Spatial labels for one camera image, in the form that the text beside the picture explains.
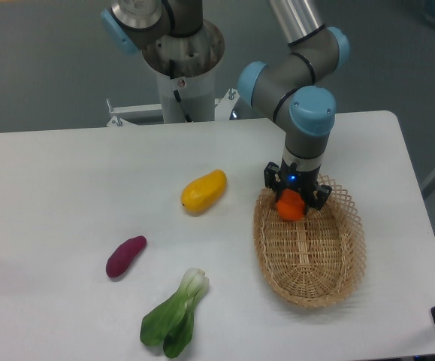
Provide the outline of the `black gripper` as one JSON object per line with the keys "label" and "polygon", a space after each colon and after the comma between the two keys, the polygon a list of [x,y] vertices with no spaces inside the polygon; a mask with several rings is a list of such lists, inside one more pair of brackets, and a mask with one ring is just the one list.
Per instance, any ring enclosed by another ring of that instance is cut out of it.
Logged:
{"label": "black gripper", "polygon": [[305,214],[311,208],[320,211],[332,192],[331,186],[318,184],[320,167],[320,158],[283,157],[280,168],[274,162],[266,165],[264,185],[274,192],[276,202],[282,198],[285,190],[291,190],[304,201]]}

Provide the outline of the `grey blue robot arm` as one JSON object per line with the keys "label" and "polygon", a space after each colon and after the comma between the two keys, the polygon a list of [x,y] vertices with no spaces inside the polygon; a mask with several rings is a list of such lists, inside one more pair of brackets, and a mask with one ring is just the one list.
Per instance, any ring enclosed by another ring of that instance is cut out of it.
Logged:
{"label": "grey blue robot arm", "polygon": [[[331,187],[318,182],[334,96],[318,86],[349,58],[348,38],[324,24],[312,1],[271,1],[289,53],[278,66],[252,62],[237,82],[239,97],[285,132],[280,164],[264,170],[281,218],[299,220],[321,209]],[[204,19],[200,1],[114,1],[101,12],[108,35],[124,53],[141,53],[158,81],[166,123],[215,119],[214,72],[225,42]]]}

